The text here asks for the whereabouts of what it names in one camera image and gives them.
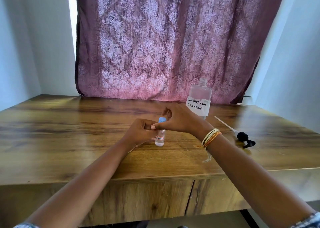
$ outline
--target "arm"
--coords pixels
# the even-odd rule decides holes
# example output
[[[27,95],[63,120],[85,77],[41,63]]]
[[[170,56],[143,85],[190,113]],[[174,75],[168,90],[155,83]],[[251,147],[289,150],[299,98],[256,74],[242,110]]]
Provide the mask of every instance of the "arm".
[[[200,141],[213,129],[212,125],[182,104],[169,105],[162,114],[167,115],[170,120],[156,123],[151,129],[187,132]],[[223,135],[218,135],[207,150],[268,226],[290,227],[315,213],[306,202],[275,180]]]
[[[26,222],[40,228],[78,227],[126,154],[156,135],[156,131],[150,130],[153,123],[135,120],[118,143],[54,194]]]

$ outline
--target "white label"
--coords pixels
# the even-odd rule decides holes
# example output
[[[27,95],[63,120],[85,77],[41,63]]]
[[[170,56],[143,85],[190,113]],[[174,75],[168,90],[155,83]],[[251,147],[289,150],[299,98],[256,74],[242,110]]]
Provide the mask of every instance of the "white label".
[[[186,103],[187,107],[199,116],[208,116],[210,109],[210,100],[206,99],[195,99],[193,97],[188,97]]]

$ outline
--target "small bottle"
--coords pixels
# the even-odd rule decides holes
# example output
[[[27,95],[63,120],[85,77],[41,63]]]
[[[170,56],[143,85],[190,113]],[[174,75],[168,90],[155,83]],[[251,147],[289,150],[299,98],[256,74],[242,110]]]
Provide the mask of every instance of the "small bottle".
[[[159,118],[159,123],[162,123],[162,122],[166,122],[167,120],[166,120],[166,118],[164,118],[164,117],[160,117]],[[157,134],[157,136],[155,137],[155,145],[156,146],[163,146],[164,145],[164,143],[165,143],[165,129],[162,129],[162,130],[158,130],[158,134]]]
[[[207,79],[200,78],[198,85],[192,85],[186,101],[187,107],[195,114],[206,117],[209,114],[212,88],[207,87]]]

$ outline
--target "sleeve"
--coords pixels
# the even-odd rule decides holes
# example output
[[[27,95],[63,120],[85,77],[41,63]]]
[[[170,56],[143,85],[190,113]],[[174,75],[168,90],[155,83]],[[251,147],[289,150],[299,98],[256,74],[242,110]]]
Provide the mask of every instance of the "sleeve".
[[[320,228],[320,213],[317,212],[303,221],[291,226],[290,228]]]
[[[21,223],[19,225],[16,225],[14,228],[39,228],[39,227],[30,223]]]

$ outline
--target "table top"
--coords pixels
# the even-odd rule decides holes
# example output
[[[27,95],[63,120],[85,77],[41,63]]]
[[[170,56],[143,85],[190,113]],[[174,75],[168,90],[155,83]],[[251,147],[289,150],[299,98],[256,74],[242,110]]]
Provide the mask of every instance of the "table top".
[[[40,95],[0,112],[0,185],[65,183],[118,141],[136,118],[157,120],[166,102]],[[212,105],[214,116],[243,131],[244,151],[267,170],[320,167],[320,135],[256,106]],[[223,174],[187,133],[167,131],[163,147],[144,144],[127,155],[112,181],[183,180]]]

